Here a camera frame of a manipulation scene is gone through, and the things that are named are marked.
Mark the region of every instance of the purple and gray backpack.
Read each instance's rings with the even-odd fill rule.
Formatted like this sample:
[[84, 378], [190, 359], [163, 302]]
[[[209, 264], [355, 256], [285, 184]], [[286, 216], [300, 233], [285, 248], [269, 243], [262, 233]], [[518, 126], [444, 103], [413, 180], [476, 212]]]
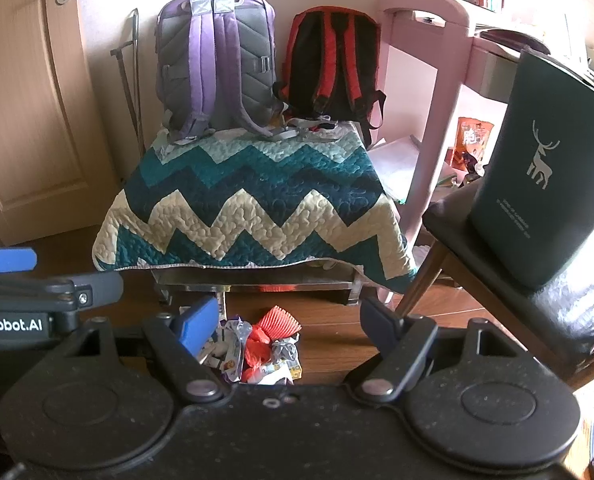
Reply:
[[266, 0], [173, 0], [157, 17], [157, 96], [171, 140], [266, 126], [279, 102], [275, 11]]

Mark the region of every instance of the dark green bag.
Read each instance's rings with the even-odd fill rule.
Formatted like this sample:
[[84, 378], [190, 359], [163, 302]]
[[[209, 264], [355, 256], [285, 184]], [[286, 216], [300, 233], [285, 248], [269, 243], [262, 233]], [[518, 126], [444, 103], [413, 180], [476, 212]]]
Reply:
[[594, 79], [522, 52], [470, 218], [523, 285], [567, 265], [594, 233]]

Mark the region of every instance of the wooden door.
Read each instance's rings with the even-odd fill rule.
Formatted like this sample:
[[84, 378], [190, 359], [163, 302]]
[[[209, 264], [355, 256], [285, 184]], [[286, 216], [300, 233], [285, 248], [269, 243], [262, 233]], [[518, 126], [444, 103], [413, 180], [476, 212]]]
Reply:
[[101, 223], [117, 192], [77, 0], [0, 0], [0, 238]]

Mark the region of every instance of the teal zigzag stripe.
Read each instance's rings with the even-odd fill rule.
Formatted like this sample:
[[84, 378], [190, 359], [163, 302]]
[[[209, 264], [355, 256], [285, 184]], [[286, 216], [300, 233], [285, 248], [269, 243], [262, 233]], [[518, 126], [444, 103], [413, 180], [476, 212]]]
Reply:
[[249, 233], [243, 232], [235, 241], [228, 254], [221, 261], [215, 260], [202, 251], [180, 231], [175, 231], [165, 254], [160, 253], [148, 242], [133, 234], [123, 226], [117, 235], [116, 262], [113, 265], [97, 260], [105, 270], [123, 269], [138, 265], [138, 258], [151, 266], [186, 264], [194, 261], [199, 265], [215, 267], [244, 267], [250, 262], [259, 267], [275, 267], [295, 264], [314, 258], [334, 258], [351, 265], [363, 266], [366, 277], [395, 292], [403, 293], [414, 278], [414, 272], [387, 280], [379, 260], [377, 237], [368, 238], [346, 251], [337, 252], [316, 233], [313, 232], [285, 259], [278, 260], [266, 251]]
[[326, 155], [308, 145], [302, 146], [280, 162], [274, 162], [254, 146], [247, 146], [225, 161], [215, 164], [201, 146], [197, 146], [166, 164], [161, 164], [149, 150], [139, 165], [139, 172], [148, 187], [156, 186], [169, 176], [187, 168], [192, 168], [206, 187], [213, 187], [226, 176], [243, 168], [252, 168], [259, 179], [270, 180], [276, 184], [286, 182], [293, 174], [304, 168], [319, 170], [328, 178], [341, 185], [349, 185], [362, 174], [377, 179], [375, 170], [365, 150], [358, 148], [343, 162], [334, 162]]

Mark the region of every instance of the deer logo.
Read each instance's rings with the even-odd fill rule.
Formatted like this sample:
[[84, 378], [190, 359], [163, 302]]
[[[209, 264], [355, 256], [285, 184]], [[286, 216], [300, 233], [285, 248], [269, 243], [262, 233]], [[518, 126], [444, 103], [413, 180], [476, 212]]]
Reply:
[[550, 176], [552, 175], [552, 170], [541, 157], [546, 156], [546, 150], [554, 150], [561, 141], [558, 140], [557, 144], [554, 146], [552, 145], [552, 142], [549, 144], [543, 144], [541, 140], [539, 140], [539, 128], [535, 128], [535, 121], [532, 122], [532, 134], [535, 136], [539, 146], [537, 146], [537, 151], [532, 158], [532, 162], [530, 163], [530, 167], [528, 168], [526, 174], [529, 175], [533, 180], [535, 180], [535, 178], [539, 175], [537, 184], [541, 184], [543, 181], [543, 186], [541, 189], [546, 189]]

